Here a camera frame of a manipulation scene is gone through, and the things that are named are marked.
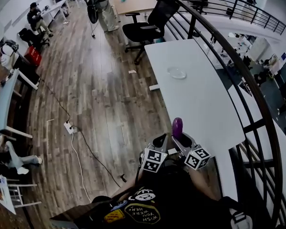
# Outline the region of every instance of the white cable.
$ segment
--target white cable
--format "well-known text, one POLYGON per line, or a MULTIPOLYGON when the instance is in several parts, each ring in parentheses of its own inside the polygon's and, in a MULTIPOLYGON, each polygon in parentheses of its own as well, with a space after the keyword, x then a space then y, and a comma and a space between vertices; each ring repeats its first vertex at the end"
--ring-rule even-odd
POLYGON ((91 201, 89 195, 87 194, 86 188, 85 188, 84 176, 82 175, 82 167, 81 167, 81 164, 80 164, 79 155, 78 155, 77 151, 74 149, 74 146, 73 146, 74 133, 72 133, 72 134, 73 134, 73 137, 72 137, 72 148, 73 148, 73 150, 75 151, 75 153, 77 154, 77 158, 78 158, 78 162, 79 162, 79 166, 80 166, 80 171, 81 171, 82 186, 84 187, 84 190, 85 190, 85 193, 86 193, 87 198, 89 199, 90 203, 92 203, 92 201, 91 201))

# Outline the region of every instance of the person in black jacket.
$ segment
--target person in black jacket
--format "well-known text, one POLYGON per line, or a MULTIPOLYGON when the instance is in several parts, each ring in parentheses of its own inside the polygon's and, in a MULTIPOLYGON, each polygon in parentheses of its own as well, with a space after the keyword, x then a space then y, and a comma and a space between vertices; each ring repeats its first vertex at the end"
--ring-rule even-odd
POLYGON ((41 27, 45 30, 49 37, 52 37, 50 30, 48 29, 47 25, 45 24, 43 17, 41 16, 41 10, 38 9, 37 3, 33 2, 30 5, 30 10, 27 14, 27 20, 30 24, 30 27, 33 31, 38 31, 39 34, 42 33, 41 27))

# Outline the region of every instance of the red box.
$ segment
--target red box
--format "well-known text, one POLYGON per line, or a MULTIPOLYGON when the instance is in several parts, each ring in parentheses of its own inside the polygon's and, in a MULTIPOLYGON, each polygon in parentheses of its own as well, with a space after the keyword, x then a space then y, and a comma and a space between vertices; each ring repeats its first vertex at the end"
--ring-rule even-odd
POLYGON ((24 57, 32 64, 32 65, 36 65, 36 66, 39 66, 40 65, 40 62, 41 62, 41 59, 42 59, 42 56, 40 55, 40 53, 33 47, 33 46, 30 46, 24 57))

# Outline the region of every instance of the black office chair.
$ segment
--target black office chair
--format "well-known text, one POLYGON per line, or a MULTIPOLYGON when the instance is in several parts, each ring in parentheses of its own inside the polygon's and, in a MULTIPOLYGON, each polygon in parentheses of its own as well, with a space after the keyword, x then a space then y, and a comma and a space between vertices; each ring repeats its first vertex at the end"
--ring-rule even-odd
POLYGON ((133 17, 133 24, 123 26, 124 34, 133 42, 140 42, 139 46, 126 47, 125 52, 129 49, 140 49, 134 64, 139 64, 139 57, 145 51, 146 42, 153 43, 154 39, 164 36, 164 26, 168 20, 178 11, 179 5, 175 0, 158 0, 155 8, 151 12, 148 23, 138 23, 137 15, 139 13, 128 13, 126 16, 133 17))
POLYGON ((18 33, 18 35, 23 41, 28 43, 28 46, 33 46, 38 51, 40 51, 43 45, 50 45, 49 39, 44 38, 44 31, 42 34, 35 35, 31 30, 24 28, 18 33))

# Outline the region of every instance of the jeans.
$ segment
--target jeans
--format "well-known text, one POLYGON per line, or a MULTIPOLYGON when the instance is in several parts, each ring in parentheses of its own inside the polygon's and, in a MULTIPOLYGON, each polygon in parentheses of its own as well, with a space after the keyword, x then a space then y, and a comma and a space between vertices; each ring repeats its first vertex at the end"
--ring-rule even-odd
POLYGON ((13 145, 11 142, 7 141, 6 146, 8 148, 9 153, 10 153, 10 156, 11 156, 11 161, 7 164, 8 168, 18 169, 18 168, 20 168, 26 164, 38 164, 39 163, 38 157, 36 155, 31 155, 31 156, 27 156, 27 157, 19 157, 15 153, 13 145))
POLYGON ((40 28, 41 26, 42 26, 43 29, 45 30, 46 34, 49 35, 49 34, 51 33, 51 32, 49 31, 47 25, 45 24, 44 20, 42 19, 42 20, 39 20, 39 21, 37 22, 37 24, 36 24, 36 30, 38 31, 39 34, 42 33, 42 30, 41 30, 41 28, 40 28))
POLYGON ((98 20, 104 31, 112 31, 116 25, 115 15, 108 0, 97 4, 98 20))

